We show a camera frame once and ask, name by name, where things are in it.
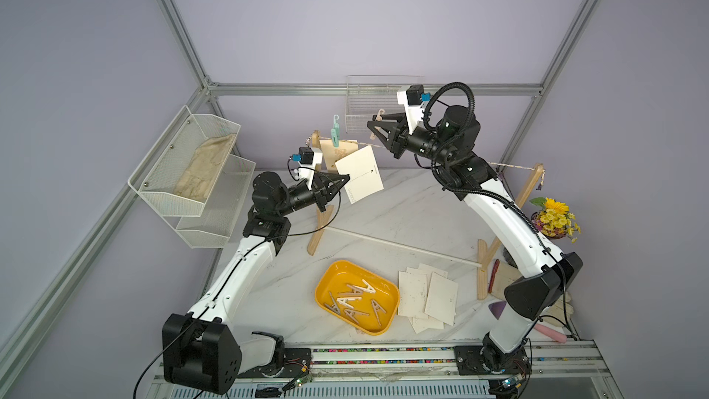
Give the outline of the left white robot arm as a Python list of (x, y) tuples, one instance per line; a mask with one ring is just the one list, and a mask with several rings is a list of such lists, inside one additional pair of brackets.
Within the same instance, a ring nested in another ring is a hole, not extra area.
[(297, 168), (288, 187), (278, 174), (263, 172), (252, 183), (253, 204), (236, 254), (206, 293), (184, 314), (172, 314), (162, 327), (164, 378), (198, 393), (225, 395), (237, 376), (252, 369), (282, 369), (282, 336), (253, 332), (239, 344), (232, 327), (240, 303), (258, 276), (294, 236), (289, 214), (315, 205), (326, 211), (340, 200), (349, 175), (325, 173), (315, 164)]

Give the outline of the white clothespin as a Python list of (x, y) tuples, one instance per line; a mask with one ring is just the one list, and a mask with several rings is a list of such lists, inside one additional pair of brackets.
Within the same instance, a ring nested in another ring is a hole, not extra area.
[(374, 288), (374, 286), (370, 282), (367, 282), (367, 280), (365, 279), (361, 281), (361, 284), (353, 284), (352, 290), (357, 296), (363, 295), (365, 293), (368, 293), (370, 295), (374, 295), (377, 293), (376, 288)]
[(361, 301), (362, 299), (363, 297), (337, 297), (339, 305), (346, 310), (354, 310), (356, 307), (353, 303)]

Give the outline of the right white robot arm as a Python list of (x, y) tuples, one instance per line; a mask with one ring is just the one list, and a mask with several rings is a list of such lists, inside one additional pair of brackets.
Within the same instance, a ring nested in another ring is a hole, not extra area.
[(567, 290), (583, 267), (543, 236), (500, 182), (498, 174), (474, 152), (480, 124), (476, 98), (461, 82), (429, 93), (421, 84), (400, 88), (400, 113), (373, 116), (367, 127), (400, 158), (409, 151), (428, 160), (443, 190), (478, 214), (513, 257), (521, 276), (504, 291), (507, 306), (482, 341), (480, 371), (502, 374), (516, 367), (526, 339), (545, 311)]

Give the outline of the white postcard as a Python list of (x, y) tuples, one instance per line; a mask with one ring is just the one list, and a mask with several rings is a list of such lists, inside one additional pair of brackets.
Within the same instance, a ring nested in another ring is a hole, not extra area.
[(428, 319), (425, 306), (428, 280), (424, 273), (400, 272), (398, 275), (400, 303), (398, 314), (412, 319)]
[(384, 190), (371, 146), (357, 150), (335, 163), (340, 175), (349, 175), (345, 191), (351, 204)]
[(421, 334), (426, 330), (443, 330), (445, 328), (445, 323), (443, 321), (439, 321), (432, 317), (428, 317), (426, 319), (410, 318), (410, 323), (416, 334)]
[(421, 271), (422, 273), (424, 273), (427, 277), (430, 277), (431, 275), (434, 275), (434, 274), (437, 274), (437, 275), (439, 275), (439, 276), (441, 276), (441, 277), (443, 277), (443, 278), (447, 278), (447, 277), (448, 277), (448, 272), (447, 272), (447, 271), (444, 271), (444, 270), (441, 270), (441, 269), (439, 269), (439, 268), (430, 266), (430, 265), (428, 265), (428, 264), (421, 263), (421, 264), (419, 264), (418, 269), (419, 269), (419, 271)]
[(432, 273), (424, 312), (429, 317), (454, 325), (459, 284)]

